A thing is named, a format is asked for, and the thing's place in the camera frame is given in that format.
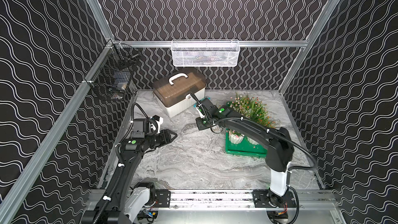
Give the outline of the orange flower potted plant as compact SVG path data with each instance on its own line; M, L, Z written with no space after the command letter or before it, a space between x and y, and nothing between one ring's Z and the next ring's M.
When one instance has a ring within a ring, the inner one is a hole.
M251 145L253 145L253 146L258 146L258 145L260 145L257 141L255 141L254 139L252 139L252 138L250 138L250 137L246 137L247 138L247 141L251 144Z

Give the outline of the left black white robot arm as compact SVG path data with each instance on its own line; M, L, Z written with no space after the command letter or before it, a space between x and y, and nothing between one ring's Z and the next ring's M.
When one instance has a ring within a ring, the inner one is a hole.
M147 114L131 119L127 137L116 144L117 167L94 209L85 211L83 224L134 224L144 208L156 204L154 183L139 183L129 193L131 181L144 155L172 143L177 133L160 128L163 119Z

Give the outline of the pink red flower plant pot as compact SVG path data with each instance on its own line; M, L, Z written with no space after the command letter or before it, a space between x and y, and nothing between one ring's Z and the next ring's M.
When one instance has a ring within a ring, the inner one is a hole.
M228 140L230 141L230 143L232 144L240 144L244 139L244 135L235 131L235 130L231 130L228 129Z

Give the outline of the green grass potted plant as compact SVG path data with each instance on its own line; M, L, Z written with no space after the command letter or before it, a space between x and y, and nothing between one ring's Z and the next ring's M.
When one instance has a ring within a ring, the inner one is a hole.
M247 118L260 125L274 128L275 122L268 114L268 110L266 109L265 106L266 105L263 104L258 97L249 98L247 105Z

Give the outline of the pink flower potted plant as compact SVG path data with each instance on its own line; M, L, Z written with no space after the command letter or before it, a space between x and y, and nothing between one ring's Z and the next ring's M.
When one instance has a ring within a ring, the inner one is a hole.
M250 97L249 95L236 94L232 98L231 102L227 103L228 107L231 107L234 111L241 114L247 112L250 109Z

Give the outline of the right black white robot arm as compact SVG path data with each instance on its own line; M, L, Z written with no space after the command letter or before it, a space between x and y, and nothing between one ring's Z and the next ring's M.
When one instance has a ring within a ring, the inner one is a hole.
M200 131L216 126L237 131L267 150L265 161L271 171L271 183L266 204L272 207L288 206L287 200L291 198L288 194L293 191L289 183L291 171L317 169L316 159L305 148L291 140L287 129L266 127L237 112L237 107L233 107L232 104L217 107L208 98L199 100L192 92L186 95L186 99L195 100L195 107L200 114L196 124ZM291 161L296 149L308 156L312 165L293 166Z

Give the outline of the green plastic storage tray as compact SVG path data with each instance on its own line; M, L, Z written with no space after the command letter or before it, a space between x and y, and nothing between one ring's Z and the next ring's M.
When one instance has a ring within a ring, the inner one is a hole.
M247 118L247 112L241 114ZM264 158L267 154L267 149L263 148L261 145L253 146L248 141L246 136L244 136L243 141L240 144L232 144L228 140L228 129L226 133L226 152L232 155L248 156L248 157L259 157Z

